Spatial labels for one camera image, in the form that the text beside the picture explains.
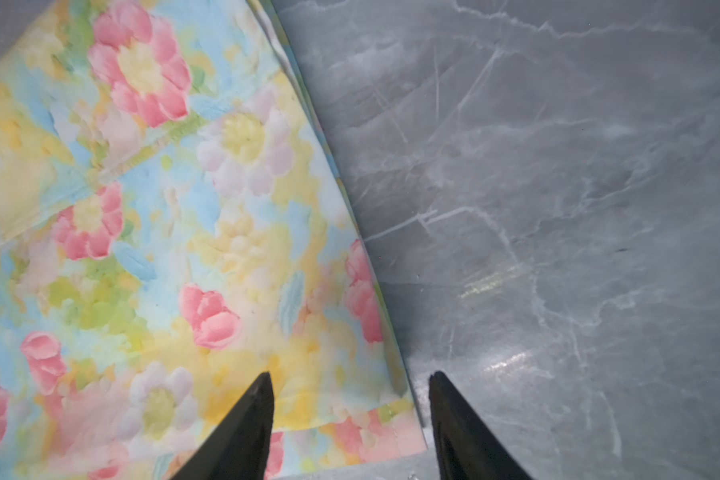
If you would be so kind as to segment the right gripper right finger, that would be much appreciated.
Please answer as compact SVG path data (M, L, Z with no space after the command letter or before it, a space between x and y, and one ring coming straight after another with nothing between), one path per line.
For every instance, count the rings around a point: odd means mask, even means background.
M531 480L442 371L429 378L430 414L444 480Z

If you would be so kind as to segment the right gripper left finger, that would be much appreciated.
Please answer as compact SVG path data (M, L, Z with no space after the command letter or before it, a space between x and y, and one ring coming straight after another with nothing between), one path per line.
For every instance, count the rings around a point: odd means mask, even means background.
M274 393L260 374L173 480L262 480L270 453Z

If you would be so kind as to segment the pastel floral skirt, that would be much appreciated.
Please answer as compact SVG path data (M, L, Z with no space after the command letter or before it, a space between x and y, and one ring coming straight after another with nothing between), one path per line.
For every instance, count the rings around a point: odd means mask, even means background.
M425 439L268 1L57 1L0 59L0 479L165 479L262 372L266 477Z

